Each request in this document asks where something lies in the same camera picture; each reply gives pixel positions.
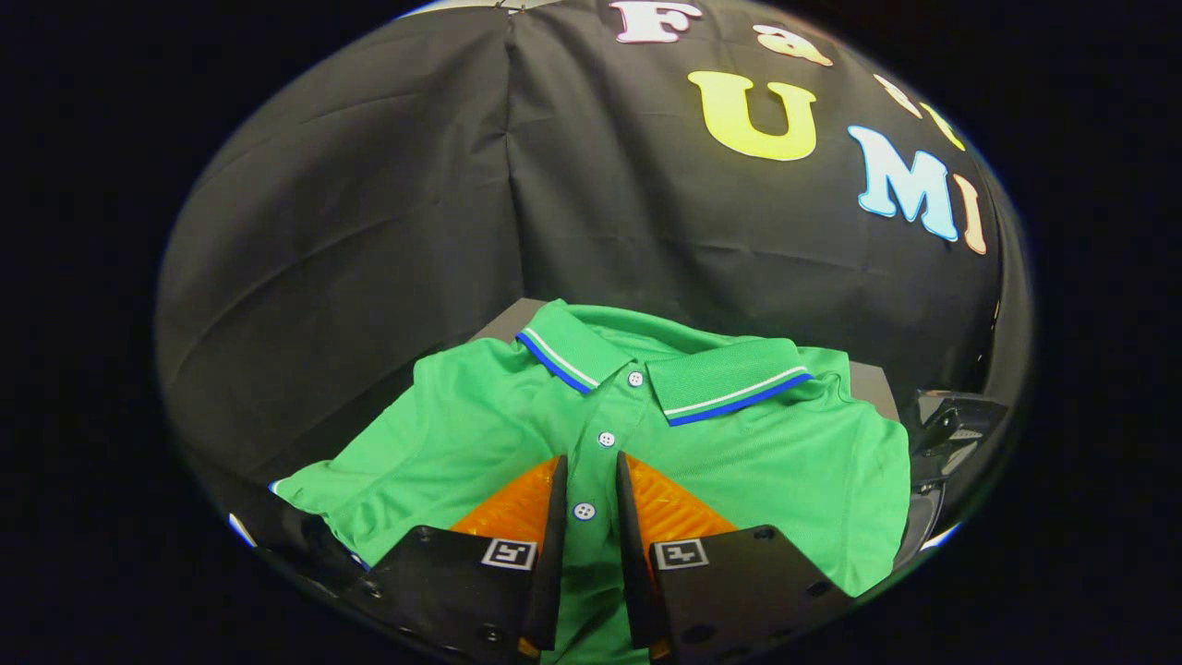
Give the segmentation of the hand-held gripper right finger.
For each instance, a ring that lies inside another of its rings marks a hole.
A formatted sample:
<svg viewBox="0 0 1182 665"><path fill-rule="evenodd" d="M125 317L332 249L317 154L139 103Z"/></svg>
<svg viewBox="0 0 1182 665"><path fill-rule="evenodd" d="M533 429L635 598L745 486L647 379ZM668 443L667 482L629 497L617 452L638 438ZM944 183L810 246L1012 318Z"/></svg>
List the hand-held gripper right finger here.
<svg viewBox="0 0 1182 665"><path fill-rule="evenodd" d="M775 526L740 529L632 455L616 493L632 643L651 661L753 661L855 601Z"/></svg>

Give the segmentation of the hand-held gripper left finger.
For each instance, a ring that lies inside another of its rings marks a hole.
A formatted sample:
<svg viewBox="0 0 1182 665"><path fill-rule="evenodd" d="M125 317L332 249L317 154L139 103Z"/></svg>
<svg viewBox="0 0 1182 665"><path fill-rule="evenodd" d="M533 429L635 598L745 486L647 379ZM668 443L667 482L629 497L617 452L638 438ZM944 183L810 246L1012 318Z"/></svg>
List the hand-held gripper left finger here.
<svg viewBox="0 0 1182 665"><path fill-rule="evenodd" d="M417 526L356 582L356 607L446 661L554 648L567 458L533 467L449 529Z"/></svg>

